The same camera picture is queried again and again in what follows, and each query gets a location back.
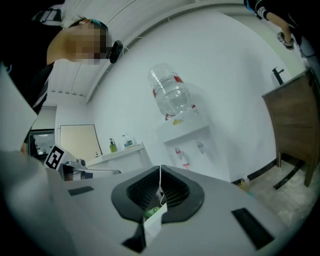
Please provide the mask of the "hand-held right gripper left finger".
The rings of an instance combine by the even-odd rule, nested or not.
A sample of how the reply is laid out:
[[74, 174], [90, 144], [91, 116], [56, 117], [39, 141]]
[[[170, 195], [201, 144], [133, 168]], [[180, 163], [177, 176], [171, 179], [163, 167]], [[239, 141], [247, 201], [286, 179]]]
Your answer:
[[53, 194], [80, 255], [139, 255], [161, 230], [157, 202], [160, 168], [154, 166], [76, 181], [53, 180]]

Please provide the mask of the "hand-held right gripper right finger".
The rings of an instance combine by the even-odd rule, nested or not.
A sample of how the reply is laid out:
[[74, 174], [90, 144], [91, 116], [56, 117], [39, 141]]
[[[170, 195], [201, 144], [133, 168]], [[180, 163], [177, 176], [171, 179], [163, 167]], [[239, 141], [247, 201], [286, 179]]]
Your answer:
[[150, 255], [276, 256], [287, 242], [286, 225], [238, 186], [162, 165], [164, 191], [179, 190], [171, 177], [188, 185], [189, 195], [162, 215]]

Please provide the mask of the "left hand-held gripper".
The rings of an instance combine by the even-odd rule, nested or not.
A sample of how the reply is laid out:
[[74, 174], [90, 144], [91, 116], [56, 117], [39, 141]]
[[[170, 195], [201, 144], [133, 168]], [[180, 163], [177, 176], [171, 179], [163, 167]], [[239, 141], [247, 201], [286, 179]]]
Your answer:
[[56, 170], [64, 182], [85, 179], [102, 178], [121, 174], [117, 169], [92, 169], [87, 168], [86, 161], [76, 158], [67, 150], [54, 144], [48, 153], [44, 167]]

